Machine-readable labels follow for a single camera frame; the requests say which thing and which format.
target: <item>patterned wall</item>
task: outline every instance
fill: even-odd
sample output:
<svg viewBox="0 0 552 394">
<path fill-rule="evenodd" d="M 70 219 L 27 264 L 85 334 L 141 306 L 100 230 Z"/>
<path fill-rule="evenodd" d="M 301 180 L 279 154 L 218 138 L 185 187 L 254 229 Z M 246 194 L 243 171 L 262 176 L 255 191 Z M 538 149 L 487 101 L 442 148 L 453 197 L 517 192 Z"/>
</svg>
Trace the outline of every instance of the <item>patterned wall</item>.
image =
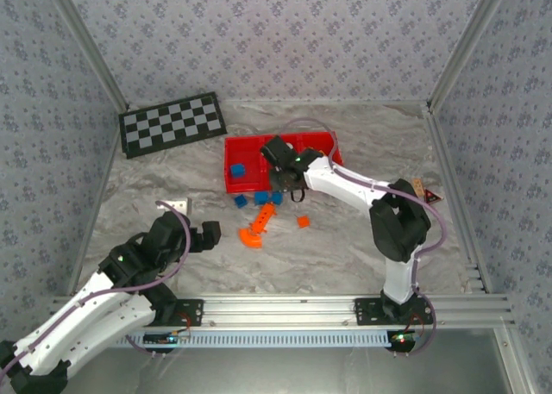
<svg viewBox="0 0 552 394">
<path fill-rule="evenodd" d="M 65 293 L 116 113 L 50 0 L 0 3 L 0 340 Z"/>
<path fill-rule="evenodd" d="M 426 99 L 479 0 L 74 0 L 130 104 Z"/>
<path fill-rule="evenodd" d="M 439 116 L 495 291 L 552 392 L 552 0 L 504 0 Z"/>
</svg>

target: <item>checkerboard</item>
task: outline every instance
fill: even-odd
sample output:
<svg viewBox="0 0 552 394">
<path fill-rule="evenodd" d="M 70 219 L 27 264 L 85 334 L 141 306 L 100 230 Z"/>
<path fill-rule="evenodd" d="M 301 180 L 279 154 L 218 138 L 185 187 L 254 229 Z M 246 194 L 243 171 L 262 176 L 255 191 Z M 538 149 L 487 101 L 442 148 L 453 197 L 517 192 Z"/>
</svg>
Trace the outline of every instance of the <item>checkerboard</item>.
<svg viewBox="0 0 552 394">
<path fill-rule="evenodd" d="M 214 92 L 120 114 L 119 125 L 128 159 L 226 134 Z"/>
</svg>

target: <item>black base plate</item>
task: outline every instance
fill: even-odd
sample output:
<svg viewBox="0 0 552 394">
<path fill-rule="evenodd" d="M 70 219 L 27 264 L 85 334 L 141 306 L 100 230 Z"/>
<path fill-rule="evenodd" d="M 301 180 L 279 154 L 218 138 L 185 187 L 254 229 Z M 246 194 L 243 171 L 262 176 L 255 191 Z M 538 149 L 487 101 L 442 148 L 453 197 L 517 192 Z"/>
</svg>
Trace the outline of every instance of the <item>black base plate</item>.
<svg viewBox="0 0 552 394">
<path fill-rule="evenodd" d="M 203 299 L 179 299 L 176 302 L 176 308 L 174 309 L 174 313 L 172 314 L 171 318 L 163 323 L 160 324 L 158 322 L 152 322 L 148 326 L 149 327 L 182 327 L 186 326 L 186 319 L 187 316 L 190 318 L 190 326 L 191 327 L 200 327 L 201 321 L 204 317 L 204 305 L 205 301 Z"/>
<path fill-rule="evenodd" d="M 359 297 L 354 300 L 357 325 L 407 325 L 412 314 L 418 314 L 425 325 L 433 323 L 431 313 L 426 313 L 429 305 L 421 297 L 413 296 L 408 302 L 408 310 L 399 319 L 392 319 L 383 310 L 381 297 Z"/>
</svg>

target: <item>marble floor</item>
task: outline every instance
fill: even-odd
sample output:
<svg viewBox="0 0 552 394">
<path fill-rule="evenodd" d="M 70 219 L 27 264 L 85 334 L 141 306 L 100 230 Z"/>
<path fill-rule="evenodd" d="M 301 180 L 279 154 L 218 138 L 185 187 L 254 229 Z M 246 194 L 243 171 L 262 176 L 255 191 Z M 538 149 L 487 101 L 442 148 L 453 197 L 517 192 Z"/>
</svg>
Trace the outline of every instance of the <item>marble floor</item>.
<svg viewBox="0 0 552 394">
<path fill-rule="evenodd" d="M 347 168 L 371 178 L 423 179 L 443 194 L 421 106 L 371 103 L 287 104 L 222 103 L 229 136 L 271 133 L 288 120 L 311 116 L 337 132 Z M 303 131 L 318 130 L 298 127 Z M 148 231 L 161 215 L 154 201 L 190 197 L 193 225 L 218 220 L 223 237 L 212 251 L 192 253 L 168 282 L 178 294 L 246 293 L 378 293 L 385 262 L 373 244 L 369 221 L 361 213 L 322 193 L 307 191 L 302 203 L 288 196 L 269 222 L 262 249 L 240 242 L 238 228 L 254 220 L 252 204 L 237 209 L 227 195 L 223 176 L 224 137 L 175 147 L 135 159 L 119 148 L 111 169 L 96 226 L 85 257 L 80 285 L 115 245 Z M 446 200 L 436 204 L 448 223 L 443 247 L 422 260 L 418 280 L 424 291 L 470 292 L 465 265 Z M 296 216 L 311 226 L 298 229 Z M 440 235 L 435 220 L 428 243 Z"/>
</svg>

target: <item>blue block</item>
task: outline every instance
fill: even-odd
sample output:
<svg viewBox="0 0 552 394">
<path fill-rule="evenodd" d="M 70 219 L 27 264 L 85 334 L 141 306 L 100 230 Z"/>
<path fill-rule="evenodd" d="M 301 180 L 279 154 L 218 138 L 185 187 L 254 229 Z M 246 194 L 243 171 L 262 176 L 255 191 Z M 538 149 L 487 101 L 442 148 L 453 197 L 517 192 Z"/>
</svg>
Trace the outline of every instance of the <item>blue block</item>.
<svg viewBox="0 0 552 394">
<path fill-rule="evenodd" d="M 279 191 L 275 191 L 270 197 L 270 201 L 276 204 L 277 206 L 280 206 L 284 201 L 284 195 Z"/>
<path fill-rule="evenodd" d="M 248 203 L 248 200 L 242 194 L 240 196 L 234 197 L 235 205 L 238 206 L 238 209 L 241 209 Z"/>
<path fill-rule="evenodd" d="M 233 164 L 230 166 L 230 174 L 233 178 L 245 176 L 245 166 L 243 164 Z"/>
<path fill-rule="evenodd" d="M 255 192 L 255 204 L 257 206 L 268 203 L 268 191 Z"/>
</svg>

